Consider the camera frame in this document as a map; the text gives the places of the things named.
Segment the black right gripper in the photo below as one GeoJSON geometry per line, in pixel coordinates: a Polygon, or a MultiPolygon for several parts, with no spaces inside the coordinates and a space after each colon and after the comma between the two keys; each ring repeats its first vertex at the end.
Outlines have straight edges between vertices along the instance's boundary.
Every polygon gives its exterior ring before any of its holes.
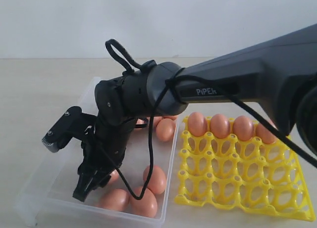
{"type": "Polygon", "coordinates": [[[79,179],[72,197],[85,202],[95,188],[105,187],[111,172],[121,167],[128,139],[136,119],[130,117],[119,125],[111,125],[98,114],[88,139],[82,142],[84,159],[78,168],[79,179]]]}

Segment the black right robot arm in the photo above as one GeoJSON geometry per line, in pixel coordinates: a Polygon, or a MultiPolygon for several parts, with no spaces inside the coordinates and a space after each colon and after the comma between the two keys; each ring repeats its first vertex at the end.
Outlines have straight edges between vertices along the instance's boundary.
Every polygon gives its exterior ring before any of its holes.
{"type": "Polygon", "coordinates": [[[95,87],[99,110],[83,125],[84,159],[78,168],[73,197],[85,201],[105,186],[122,164],[127,141],[138,118],[177,115],[190,103],[233,102],[260,122],[246,105],[258,103],[274,122],[282,141],[296,126],[309,148],[290,148],[312,166],[317,161],[317,27],[284,36],[190,67],[172,62],[136,63],[115,39],[106,41],[109,54],[125,71],[95,87]]]}

